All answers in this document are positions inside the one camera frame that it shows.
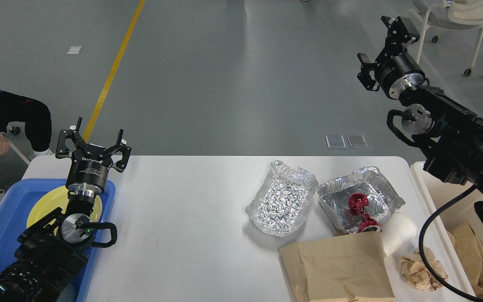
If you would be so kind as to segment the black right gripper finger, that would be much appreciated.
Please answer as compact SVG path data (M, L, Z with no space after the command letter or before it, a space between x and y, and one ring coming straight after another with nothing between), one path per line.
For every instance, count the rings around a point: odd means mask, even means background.
M361 63L361 71L357 74L357 79L368 91L378 91L381 86L382 62L370 61L365 53L357 53L357 58Z
M420 40L418 30L408 17L381 16L381 20L387 27L387 37L381 51L382 61L387 61L403 53L407 54L408 46Z

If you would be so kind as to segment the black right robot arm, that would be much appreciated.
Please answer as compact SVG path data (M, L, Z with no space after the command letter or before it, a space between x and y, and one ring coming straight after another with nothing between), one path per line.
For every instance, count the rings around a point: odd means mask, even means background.
M483 118L453 101L441 88L428 85L426 75L408 53L408 46L420 35L404 16L381 17L387 28L384 48L374 62L358 53L361 70L357 78L368 91L384 94L405 106L387 114L387 126L399 140L419 148L426 157L423 169L444 183L472 186L436 210L423 224L418 236L418 251L424 265L439 283L458 296L479 302L447 283L428 263L424 236L430 224L445 210L475 190L483 194ZM483 224L483 201L475 203Z

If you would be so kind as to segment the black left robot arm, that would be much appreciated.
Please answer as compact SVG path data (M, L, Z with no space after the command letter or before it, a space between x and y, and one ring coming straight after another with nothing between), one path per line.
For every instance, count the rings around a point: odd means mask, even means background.
M88 263L89 248L109 248L117 242L115 224L91 218L109 170L123 172L132 149L123 130L111 147L86 143L79 134L81 123L79 118L74 128L61 130L55 153L58 159L72 160L66 209L54 208L19 235L16 261L0 273L0 302L32 302L46 290L48 300L55 301Z

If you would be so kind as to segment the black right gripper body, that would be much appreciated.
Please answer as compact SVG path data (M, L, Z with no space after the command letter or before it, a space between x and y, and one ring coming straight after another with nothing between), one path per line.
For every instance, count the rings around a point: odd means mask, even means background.
M400 53L395 57L379 55L376 63L378 66L374 75L388 98L399 99L406 88L425 81L426 75L409 53Z

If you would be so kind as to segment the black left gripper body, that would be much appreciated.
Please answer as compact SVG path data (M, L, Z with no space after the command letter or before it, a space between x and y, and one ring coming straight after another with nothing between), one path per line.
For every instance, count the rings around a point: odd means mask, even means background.
M84 151L72 153L72 163L65 184L70 192L84 188L92 190L94 195L104 193L113 160L107 157L99 158L98 156L99 154L87 154Z

